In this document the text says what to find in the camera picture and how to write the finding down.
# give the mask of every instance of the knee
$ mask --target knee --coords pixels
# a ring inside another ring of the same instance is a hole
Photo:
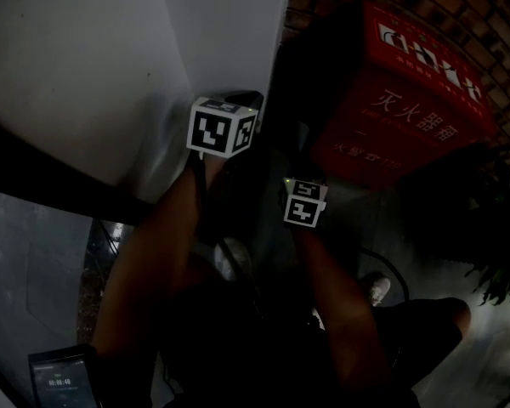
[[[440,299],[438,302],[446,319],[456,324],[464,338],[468,334],[471,320],[470,308],[467,303],[455,297]]]

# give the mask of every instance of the black shorts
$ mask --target black shorts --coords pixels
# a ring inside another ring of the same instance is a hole
[[[382,390],[382,400],[389,401],[393,393],[401,406],[417,406],[408,389],[461,341],[455,325],[443,327],[430,312],[411,321],[413,309],[430,309],[431,301],[423,302],[374,309],[389,362],[396,360],[397,383]],[[188,405],[214,400],[221,406],[270,401],[344,406],[326,333],[314,322],[261,318],[241,286],[219,282],[191,287],[170,303],[161,322],[161,355]]]

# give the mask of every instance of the red box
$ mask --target red box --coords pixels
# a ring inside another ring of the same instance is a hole
[[[479,76],[417,25],[364,4],[364,63],[310,155],[372,189],[495,132]]]

